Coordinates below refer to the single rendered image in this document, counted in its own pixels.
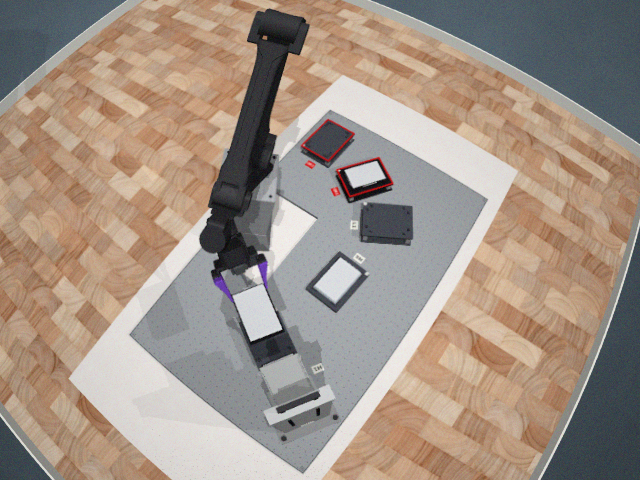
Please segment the grey slotted shelf rack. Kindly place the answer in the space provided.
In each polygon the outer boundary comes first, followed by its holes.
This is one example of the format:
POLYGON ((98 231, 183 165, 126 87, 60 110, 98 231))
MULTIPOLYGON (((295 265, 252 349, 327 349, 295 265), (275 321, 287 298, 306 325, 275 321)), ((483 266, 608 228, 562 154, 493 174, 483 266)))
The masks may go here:
MULTIPOLYGON (((260 371, 259 373, 263 376, 270 391, 266 393, 273 407, 317 389, 311 375, 309 374, 308 376, 302 364, 301 355, 298 355, 298 353, 261 367, 260 371)), ((283 431, 285 433, 300 428, 300 425, 305 425, 330 415, 332 401, 333 400, 273 425, 280 430, 286 430, 283 431), (320 408, 320 416, 317 416, 317 408, 320 408), (290 425, 288 422, 290 419, 295 426, 292 427, 292 425, 290 425)))

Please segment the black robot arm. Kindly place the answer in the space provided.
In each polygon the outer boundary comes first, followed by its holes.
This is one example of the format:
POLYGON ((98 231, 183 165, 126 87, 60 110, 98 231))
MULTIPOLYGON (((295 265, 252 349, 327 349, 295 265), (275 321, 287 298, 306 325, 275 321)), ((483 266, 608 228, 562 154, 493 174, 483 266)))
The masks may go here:
POLYGON ((273 170, 270 160, 277 135, 269 133, 271 112, 288 54, 300 55, 309 26, 304 17, 269 8, 257 11, 247 38, 257 44, 256 61, 228 155, 212 188, 208 204, 212 215, 199 236, 201 247, 217 253, 232 275, 245 273, 250 257, 241 232, 229 238, 238 231, 233 218, 242 218, 251 192, 273 170))

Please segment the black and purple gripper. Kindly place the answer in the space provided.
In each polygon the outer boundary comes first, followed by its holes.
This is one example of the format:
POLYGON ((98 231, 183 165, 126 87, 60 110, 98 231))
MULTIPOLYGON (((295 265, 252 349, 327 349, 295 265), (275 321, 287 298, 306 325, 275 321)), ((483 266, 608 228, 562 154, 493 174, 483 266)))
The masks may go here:
MULTIPOLYGON (((229 237, 230 240, 233 239, 234 237, 236 237, 238 234, 239 233, 237 231, 234 235, 230 236, 229 237)), ((268 262, 267 262, 267 259, 266 259, 265 255, 263 253, 258 254, 253 245, 247 247, 247 249, 248 249, 248 252, 250 254, 250 257, 246 258, 247 262, 248 262, 248 263, 246 263, 248 268, 251 268, 251 267, 253 267, 255 265, 258 266, 258 269, 260 271, 263 283, 264 283, 266 289, 268 289, 267 279, 266 279, 268 262)), ((233 299, 232 299, 232 297, 231 297, 231 295, 229 293, 229 290, 227 288, 227 285, 226 285, 226 283, 225 283, 225 281, 224 281, 224 279, 223 279, 223 277, 221 275, 221 272, 223 272, 225 270, 228 270, 228 267, 227 266, 222 267, 220 259, 217 259, 217 260, 213 261, 213 263, 214 263, 215 269, 211 271, 211 275, 212 275, 214 284, 219 289, 221 289, 228 296, 228 298, 231 300, 231 302, 233 303, 233 299)))

